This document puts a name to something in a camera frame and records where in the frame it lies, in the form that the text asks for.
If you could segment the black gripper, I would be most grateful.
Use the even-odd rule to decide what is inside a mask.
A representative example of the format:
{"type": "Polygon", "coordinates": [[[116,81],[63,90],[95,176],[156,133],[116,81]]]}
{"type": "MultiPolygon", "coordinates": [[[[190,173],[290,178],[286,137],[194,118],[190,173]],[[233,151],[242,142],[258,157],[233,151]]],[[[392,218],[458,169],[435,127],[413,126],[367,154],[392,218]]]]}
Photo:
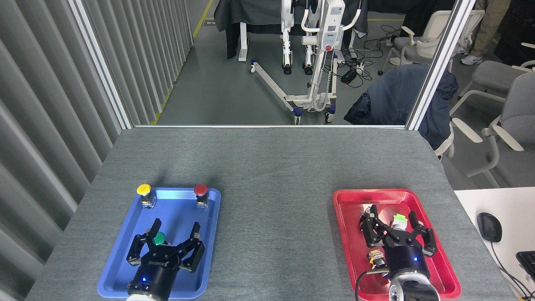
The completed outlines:
{"type": "Polygon", "coordinates": [[[128,295],[149,296],[153,299],[169,299],[179,269],[195,273],[206,248],[200,240],[199,222],[193,224],[190,237],[176,246],[176,254],[157,251],[155,237],[162,222],[156,218],[153,226],[143,235],[135,235],[127,254],[131,266],[140,265],[134,279],[127,286],[128,295]],[[140,257],[143,246],[149,252],[140,257]]]}
{"type": "Polygon", "coordinates": [[[400,240],[396,241],[391,236],[385,236],[386,224],[380,221],[376,204],[372,204],[360,217],[360,229],[363,231],[365,242],[368,247],[383,246],[386,265],[389,269],[388,278],[395,278],[403,273],[420,273],[430,278],[430,272],[424,255],[433,256],[437,252],[434,230],[425,227],[417,219],[416,212],[411,211],[408,220],[412,232],[408,236],[397,234],[400,240]],[[416,240],[418,235],[423,239],[422,245],[416,240]]]}

